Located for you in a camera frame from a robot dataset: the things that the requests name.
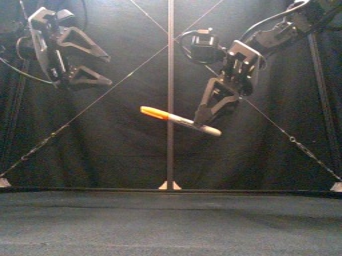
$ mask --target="vertical pole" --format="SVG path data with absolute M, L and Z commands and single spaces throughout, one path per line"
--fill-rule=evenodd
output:
M 25 60 L 23 64 L 20 65 L 20 70 L 24 72 L 28 72 L 29 62 Z M 25 83 L 27 79 L 23 76 L 17 76 L 17 74 L 10 75 L 10 78 L 8 79 L 8 86 L 9 89 L 9 103 L 6 104 L 6 108 L 9 109 L 5 111 L 5 124 L 4 124 L 4 140 L 2 145 L 0 146 L 0 173 L 4 172 L 8 167 L 10 166 L 10 150 L 12 150 L 12 144 L 15 139 L 15 129 L 17 125 L 17 116 L 20 112 L 21 107 L 21 101 L 23 101 L 23 94 L 25 89 Z
M 168 93 L 167 109 L 173 113 L 173 0 L 168 0 Z M 167 122 L 167 190 L 173 190 L 173 124 Z
M 340 171 L 342 170 L 340 151 L 338 146 L 336 131 L 334 127 L 331 108 L 328 103 L 327 87 L 326 87 L 315 33 L 308 35 L 308 44 L 310 44 L 310 51 L 312 56 L 314 69 L 315 69 L 315 78 L 316 78 L 318 91 L 320 96 L 327 139 L 328 139 L 328 145 L 331 150 L 331 158 L 334 162 L 334 169 Z

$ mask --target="black backdrop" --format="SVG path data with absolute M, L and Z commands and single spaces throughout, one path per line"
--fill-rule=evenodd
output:
M 212 27 L 220 44 L 228 47 L 252 24 L 282 12 L 291 2 L 175 0 L 175 35 L 186 29 Z M 29 4 L 32 11 L 36 1 L 27 1 Z M 27 81 L 17 121 L 13 122 L 13 114 L 9 113 L 17 95 L 19 76 L 1 65 L 2 169 L 109 89 L 105 97 L 29 160 L 8 173 L 6 178 L 12 185 L 19 186 L 153 189 L 167 177 L 167 124 L 141 115 L 139 108 L 145 105 L 167 110 L 168 1 L 88 0 L 85 5 L 87 15 L 81 1 L 45 1 L 51 9 L 68 8 L 79 17 L 80 27 L 87 24 L 85 33 L 112 59 L 109 64 L 87 60 L 85 65 L 112 79 L 113 85 L 111 88 L 67 92 Z M 324 53 L 340 66 L 340 46 L 335 44 L 332 55 L 327 46 L 338 33 L 323 34 L 322 37 Z M 214 74 L 186 60 L 176 43 L 173 68 L 175 113 L 192 119 Z M 219 68 L 219 64 L 212 65 L 216 72 Z M 324 65 L 324 68 L 327 75 L 332 73 L 340 78 L 340 69 L 335 65 L 330 68 Z M 31 62 L 29 73 L 43 77 L 35 62 Z M 340 83 L 334 79 L 330 82 L 338 91 Z M 336 96 L 336 129 L 338 99 Z M 248 100 L 334 168 L 307 40 L 268 59 Z M 9 128 L 13 123 L 12 138 Z M 239 103 L 232 114 L 211 125 L 223 132 L 218 138 L 175 126 L 173 176 L 181 188 L 326 190 L 331 187 L 331 176 L 246 101 Z

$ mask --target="black cable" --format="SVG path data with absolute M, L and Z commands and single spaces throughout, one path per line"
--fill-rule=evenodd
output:
M 311 0 L 304 0 L 304 2 L 298 5 L 296 7 L 294 7 L 292 9 L 286 10 L 282 13 L 278 13 L 276 15 L 268 17 L 267 19 L 262 20 L 260 22 L 258 22 L 256 24 L 254 24 L 243 33 L 243 35 L 240 36 L 239 41 L 243 42 L 243 40 L 246 40 L 247 36 L 250 35 L 250 33 L 259 28 L 260 26 L 263 26 L 266 23 L 278 20 L 280 18 L 283 18 L 284 16 L 288 16 L 291 13 L 294 13 L 295 11 L 298 11 L 299 9 L 302 9 L 303 7 L 306 7 L 306 5 L 311 2 Z
M 83 6 L 83 12 L 84 12 L 84 23 L 83 23 L 81 31 L 85 31 L 88 27 L 88 9 L 87 9 L 85 0 L 81 0 L 81 6 Z
M 320 27 L 324 27 L 326 24 L 328 24 L 331 22 L 331 20 L 334 19 L 334 17 L 342 12 L 342 5 L 336 6 L 334 9 L 331 9 L 328 12 L 326 12 L 323 18 L 316 22 L 316 24 L 314 24 L 314 26 L 311 27 L 311 29 L 306 32 L 306 35 L 312 33 L 315 30 L 318 30 Z
M 52 85 L 53 83 L 51 81 L 47 81 L 47 80 L 43 80 L 32 75 L 29 75 L 28 73 L 23 72 L 20 69 L 17 69 L 15 66 L 12 66 L 6 60 L 4 60 L 1 57 L 0 57 L 0 61 L 12 69 L 15 70 L 21 76 L 29 78 L 31 80 L 35 80 L 40 83 L 44 83 L 44 84 L 48 84 L 48 85 Z
M 339 5 L 339 12 L 335 14 L 335 16 L 339 14 L 340 15 L 340 13 L 342 13 L 342 9 L 340 9 L 340 5 Z M 334 24 L 334 25 L 330 25 L 330 26 L 326 26 L 326 30 L 328 30 L 328 31 L 340 31 L 342 30 L 342 26 L 340 26 L 340 24 Z

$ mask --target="cable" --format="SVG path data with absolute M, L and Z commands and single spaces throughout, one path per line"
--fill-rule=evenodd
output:
M 254 108 L 254 110 L 266 118 L 266 120 L 274 125 L 275 128 L 284 134 L 288 138 L 288 141 L 295 144 L 299 150 L 316 162 L 316 164 L 334 176 L 334 178 L 342 182 L 342 177 L 336 175 L 334 170 L 331 170 L 327 165 L 322 162 L 322 160 L 314 155 L 310 149 L 296 140 L 294 136 L 291 136 L 284 129 L 271 120 L 271 118 L 262 112 L 262 110 L 251 103 L 251 101 L 246 97 L 239 97 L 240 100 L 244 100 L 248 105 Z
M 23 15 L 24 15 L 24 18 L 25 18 L 25 22 L 28 21 L 28 16 L 27 16 L 27 10 L 25 10 L 25 5 L 23 3 L 23 1 L 20 0 L 19 1 L 20 3 L 20 7 L 21 7 L 21 11 L 23 11 Z
M 342 5 L 338 5 L 334 9 L 331 9 L 323 16 L 323 18 L 318 21 L 318 23 L 312 26 L 308 33 L 311 33 L 316 28 L 328 24 L 334 17 L 342 12 Z M 327 26 L 327 30 L 330 31 L 340 31 L 342 27 Z
M 243 35 L 240 36 L 239 41 L 243 42 L 243 40 L 246 40 L 246 37 L 248 36 L 248 34 L 260 26 L 263 26 L 266 23 L 278 20 L 280 18 L 283 18 L 284 16 L 287 16 L 288 14 L 291 14 L 292 12 L 298 11 L 299 9 L 304 8 L 306 5 L 311 2 L 311 0 L 303 0 L 304 2 L 298 5 L 296 7 L 294 7 L 292 9 L 287 9 L 284 12 L 278 13 L 276 15 L 268 17 L 267 19 L 262 20 L 260 22 L 258 22 L 256 24 L 254 24 L 243 33 Z
M 20 69 L 17 69 L 16 67 L 13 67 L 6 60 L 4 60 L 1 57 L 0 57 L 0 61 L 12 69 L 15 70 L 20 75 L 23 75 L 24 77 L 40 82 L 40 83 L 44 83 L 44 84 L 48 84 L 48 85 L 52 85 L 53 83 L 51 81 L 47 81 L 47 80 L 43 80 L 32 75 L 29 75 L 28 73 L 23 72 Z
M 85 29 L 88 27 L 88 9 L 87 9 L 85 0 L 81 0 L 81 6 L 83 6 L 83 11 L 84 11 L 84 23 L 83 23 L 81 31 L 85 31 Z

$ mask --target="orange marker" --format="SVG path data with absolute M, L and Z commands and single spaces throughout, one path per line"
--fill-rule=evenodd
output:
M 194 125 L 194 121 L 191 121 L 180 116 L 176 116 L 173 114 L 169 114 L 168 112 L 159 110 L 156 108 L 140 107 L 140 112 L 148 116 L 157 118 L 157 119 L 168 120 L 176 124 L 180 124 L 180 125 L 191 128 L 191 129 L 195 129 L 200 132 L 208 133 L 210 135 L 220 136 L 220 131 L 218 129 L 215 129 L 210 126 L 206 126 L 206 125 L 196 127 Z

